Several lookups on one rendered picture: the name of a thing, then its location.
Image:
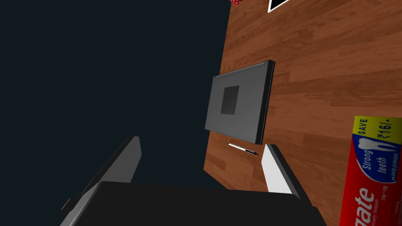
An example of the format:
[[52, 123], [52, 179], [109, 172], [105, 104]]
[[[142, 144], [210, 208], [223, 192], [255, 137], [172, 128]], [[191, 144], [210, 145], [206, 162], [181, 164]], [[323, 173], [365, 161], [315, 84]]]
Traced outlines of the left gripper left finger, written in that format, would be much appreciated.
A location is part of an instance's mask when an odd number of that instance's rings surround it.
[[76, 197], [79, 200], [86, 192], [100, 181], [131, 182], [141, 159], [141, 145], [138, 136], [129, 136], [85, 189]]

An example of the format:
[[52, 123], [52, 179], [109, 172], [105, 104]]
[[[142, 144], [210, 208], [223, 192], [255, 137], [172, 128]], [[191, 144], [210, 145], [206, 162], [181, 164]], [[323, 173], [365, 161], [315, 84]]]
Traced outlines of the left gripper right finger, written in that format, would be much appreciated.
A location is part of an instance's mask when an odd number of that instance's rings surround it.
[[307, 193], [277, 145], [265, 145], [261, 165], [269, 192], [293, 194], [299, 199], [308, 199]]

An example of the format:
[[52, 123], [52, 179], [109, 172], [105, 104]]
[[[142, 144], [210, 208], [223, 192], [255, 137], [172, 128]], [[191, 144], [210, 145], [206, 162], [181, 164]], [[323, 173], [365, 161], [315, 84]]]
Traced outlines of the white and black pen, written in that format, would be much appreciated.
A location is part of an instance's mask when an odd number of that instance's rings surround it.
[[248, 150], [248, 149], [246, 149], [246, 148], [243, 148], [243, 147], [237, 146], [237, 145], [235, 145], [235, 144], [228, 143], [228, 145], [229, 145], [229, 146], [231, 146], [231, 147], [234, 147], [234, 148], [236, 148], [236, 149], [239, 149], [239, 150], [245, 151], [245, 152], [247, 152], [247, 153], [251, 153], [251, 154], [253, 154], [253, 155], [258, 155], [258, 153], [257, 153], [257, 152], [255, 152], [255, 151]]

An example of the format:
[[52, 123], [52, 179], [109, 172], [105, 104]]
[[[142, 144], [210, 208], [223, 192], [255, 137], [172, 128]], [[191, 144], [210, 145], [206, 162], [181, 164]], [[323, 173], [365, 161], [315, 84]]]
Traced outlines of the grey closed laptop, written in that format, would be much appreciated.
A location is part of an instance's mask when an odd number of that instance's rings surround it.
[[213, 77], [205, 129], [261, 145], [275, 62]]

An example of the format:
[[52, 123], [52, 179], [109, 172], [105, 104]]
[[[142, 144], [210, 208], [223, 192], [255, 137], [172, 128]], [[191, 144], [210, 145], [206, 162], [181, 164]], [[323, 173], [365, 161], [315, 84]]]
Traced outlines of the red toothpaste box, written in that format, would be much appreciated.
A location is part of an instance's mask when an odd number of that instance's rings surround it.
[[402, 226], [402, 118], [354, 118], [339, 226]]

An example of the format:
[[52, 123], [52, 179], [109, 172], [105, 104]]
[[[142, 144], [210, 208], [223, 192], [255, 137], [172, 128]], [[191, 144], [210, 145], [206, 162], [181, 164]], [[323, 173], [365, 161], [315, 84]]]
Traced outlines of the brown wooden table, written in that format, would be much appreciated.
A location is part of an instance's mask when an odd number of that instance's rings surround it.
[[276, 145], [327, 226], [356, 223], [343, 191], [356, 116], [402, 118], [402, 0], [232, 5], [220, 74], [275, 64], [263, 144]]

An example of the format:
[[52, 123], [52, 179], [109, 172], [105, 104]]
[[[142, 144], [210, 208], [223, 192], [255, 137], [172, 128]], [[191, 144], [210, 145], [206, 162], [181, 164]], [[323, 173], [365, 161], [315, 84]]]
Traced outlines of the white-framed black tablet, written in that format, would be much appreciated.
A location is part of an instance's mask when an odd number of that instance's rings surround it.
[[269, 0], [268, 5], [268, 13], [274, 11], [276, 8], [280, 7], [281, 5], [285, 4], [289, 0]]

